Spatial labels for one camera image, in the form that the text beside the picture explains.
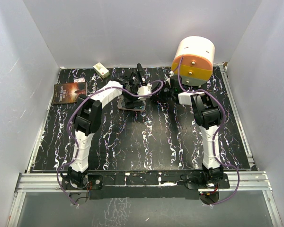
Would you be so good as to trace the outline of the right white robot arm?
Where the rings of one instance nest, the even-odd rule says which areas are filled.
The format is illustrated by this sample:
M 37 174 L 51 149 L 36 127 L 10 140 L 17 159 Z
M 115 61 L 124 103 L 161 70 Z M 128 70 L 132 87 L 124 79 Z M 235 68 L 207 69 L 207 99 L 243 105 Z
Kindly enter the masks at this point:
M 195 184 L 202 183 L 208 188 L 216 187 L 224 175 L 224 168 L 220 159 L 218 133 L 216 132 L 223 121 L 222 108 L 212 96 L 203 91 L 184 91 L 179 82 L 181 80 L 176 76 L 170 77 L 162 85 L 158 84 L 151 90 L 155 92 L 151 98 L 164 103 L 172 100 L 179 105 L 192 107 L 194 120 L 202 134 L 202 175 L 187 178 L 187 180 L 191 180 Z

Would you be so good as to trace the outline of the black sunglasses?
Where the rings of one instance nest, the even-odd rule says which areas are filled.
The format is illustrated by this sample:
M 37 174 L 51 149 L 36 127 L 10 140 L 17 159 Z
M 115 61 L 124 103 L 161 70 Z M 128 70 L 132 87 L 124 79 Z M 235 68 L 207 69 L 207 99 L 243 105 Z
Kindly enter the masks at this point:
M 136 100 L 133 102 L 125 103 L 125 109 L 133 110 L 133 111 L 144 111 L 145 110 L 145 102 L 141 100 Z

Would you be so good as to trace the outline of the round drawer cabinet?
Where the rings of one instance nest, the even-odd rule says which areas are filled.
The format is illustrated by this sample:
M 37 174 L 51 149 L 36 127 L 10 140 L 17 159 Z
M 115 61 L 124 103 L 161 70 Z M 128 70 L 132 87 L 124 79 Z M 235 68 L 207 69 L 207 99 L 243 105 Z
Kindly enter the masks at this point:
M 171 70 L 182 79 L 182 84 L 201 86 L 213 73 L 215 46 L 200 36 L 184 38 L 176 51 Z

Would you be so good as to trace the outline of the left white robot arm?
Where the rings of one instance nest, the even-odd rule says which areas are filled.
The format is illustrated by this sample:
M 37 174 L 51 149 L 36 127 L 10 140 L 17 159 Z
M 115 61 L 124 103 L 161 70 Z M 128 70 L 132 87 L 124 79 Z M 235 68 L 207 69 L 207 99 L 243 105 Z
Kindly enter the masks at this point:
M 103 107 L 121 95 L 129 96 L 130 100 L 138 101 L 138 105 L 141 105 L 143 101 L 136 96 L 139 87 L 144 83 L 144 78 L 132 72 L 129 76 L 109 81 L 89 96 L 79 95 L 76 110 L 68 123 L 69 128 L 74 126 L 75 129 L 75 134 L 71 135 L 75 141 L 74 152 L 67 175 L 62 175 L 72 187 L 82 189 L 88 184 L 89 150 L 92 138 L 102 123 Z

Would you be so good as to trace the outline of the pink glasses case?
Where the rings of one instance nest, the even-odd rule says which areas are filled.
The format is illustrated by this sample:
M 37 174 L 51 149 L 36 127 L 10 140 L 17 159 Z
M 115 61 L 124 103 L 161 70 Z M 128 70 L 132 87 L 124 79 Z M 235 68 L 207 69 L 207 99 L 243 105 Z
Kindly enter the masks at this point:
M 117 107 L 120 110 L 143 112 L 146 108 L 146 102 L 142 100 L 129 100 L 121 95 L 117 99 Z

